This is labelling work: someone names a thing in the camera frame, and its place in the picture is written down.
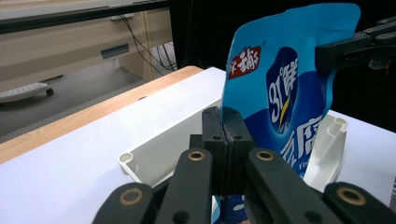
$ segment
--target brand logo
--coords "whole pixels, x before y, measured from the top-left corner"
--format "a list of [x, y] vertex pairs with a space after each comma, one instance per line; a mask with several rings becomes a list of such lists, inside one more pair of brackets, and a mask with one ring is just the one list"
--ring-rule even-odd
[[256, 70], [259, 67], [261, 52], [261, 47], [244, 48], [231, 61], [228, 79], [241, 77]]
[[283, 47], [268, 69], [266, 81], [270, 119], [277, 133], [284, 133], [290, 125], [297, 95], [297, 52]]

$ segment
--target white tabletop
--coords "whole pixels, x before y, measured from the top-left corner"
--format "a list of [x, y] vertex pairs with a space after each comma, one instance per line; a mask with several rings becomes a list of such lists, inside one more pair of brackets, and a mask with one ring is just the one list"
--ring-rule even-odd
[[[207, 69], [1, 164], [0, 223], [91, 223], [108, 195], [132, 182], [122, 173], [118, 156], [157, 134], [153, 126], [168, 125], [217, 101], [223, 82], [223, 71]], [[388, 205], [396, 174], [396, 133], [330, 113], [348, 121], [338, 180], [358, 185]]]

